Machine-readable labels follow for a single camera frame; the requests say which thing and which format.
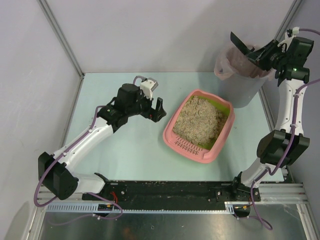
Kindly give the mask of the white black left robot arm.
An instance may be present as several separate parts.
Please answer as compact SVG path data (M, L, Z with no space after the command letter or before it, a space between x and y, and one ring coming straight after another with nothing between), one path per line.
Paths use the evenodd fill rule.
M43 152L38 157L38 185L45 186L59 200L66 200L74 193L100 193L106 178L100 173L76 174L76 166L130 117L142 116L155 123L165 117L162 98L152 107L157 87L158 83L151 78L144 79L139 86L123 84L108 104L96 107L92 123L76 139L53 154Z

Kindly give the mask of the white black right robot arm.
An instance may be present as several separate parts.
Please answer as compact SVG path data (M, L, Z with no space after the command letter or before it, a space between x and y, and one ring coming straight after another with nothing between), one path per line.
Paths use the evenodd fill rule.
M229 186L234 197L242 199L257 191L266 174L273 176L278 169L292 165L310 145L310 139L304 136L302 109L306 87L311 84L310 70L304 64L314 41L292 35L282 42L274 39L256 50L248 48L234 33L230 40L261 70L275 70L280 93L274 130L260 140L253 164Z

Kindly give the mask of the pink and green litter box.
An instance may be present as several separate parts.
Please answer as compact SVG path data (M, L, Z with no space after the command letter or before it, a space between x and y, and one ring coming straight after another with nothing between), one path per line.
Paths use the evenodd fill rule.
M226 123L224 124L221 133L213 143L210 143L204 147L195 145L190 141L187 141L173 132L174 125L178 116L192 97L197 96L202 99L208 100L213 106L221 110L227 115ZM163 131L164 143L178 154L193 160L198 163L208 164L214 161L221 150L223 149L230 131L235 121L234 107L231 102L209 92L205 92L201 89L195 89L189 93L189 95L182 101L176 112L172 115L168 124Z

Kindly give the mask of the black slotted litter scoop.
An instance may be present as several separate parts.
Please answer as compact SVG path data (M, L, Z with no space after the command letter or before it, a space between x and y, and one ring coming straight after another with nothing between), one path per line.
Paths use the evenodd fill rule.
M255 51L254 47L248 48L232 31L230 32L230 41L245 56Z

